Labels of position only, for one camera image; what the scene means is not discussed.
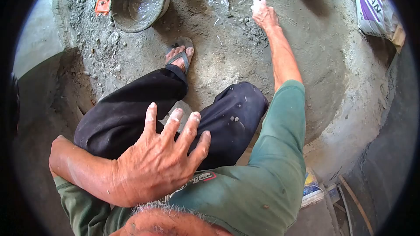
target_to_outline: metal bucket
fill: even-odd
[[[137,33],[150,27],[169,6],[169,0],[111,0],[115,26],[126,33]]]

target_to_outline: gray hair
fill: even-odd
[[[206,220],[206,214],[200,213],[196,210],[186,209],[185,207],[180,207],[176,204],[169,205],[168,203],[162,203],[158,200],[137,205],[133,208],[133,215],[151,209],[161,209],[164,214],[167,214],[170,217],[176,217],[179,213],[187,213],[192,214],[201,220]]]

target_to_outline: forearm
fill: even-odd
[[[55,139],[49,159],[51,173],[105,202],[120,206],[121,184],[116,160],[93,156],[63,137]]]
[[[294,55],[285,38],[280,26],[272,26],[266,29],[266,34],[271,48],[271,60],[273,63],[274,91],[288,80],[302,82]]]

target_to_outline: green shirt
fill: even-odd
[[[246,166],[197,171],[160,202],[206,214],[235,236],[283,235],[297,217],[305,182],[305,89],[288,80],[276,92]],[[109,235],[132,215],[55,177],[61,205],[76,236]]]

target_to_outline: sandal strap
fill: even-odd
[[[172,64],[175,60],[182,58],[184,60],[185,64],[185,75],[188,73],[189,70],[189,62],[188,62],[188,56],[186,55],[185,51],[179,52],[178,54],[174,55],[166,65]]]

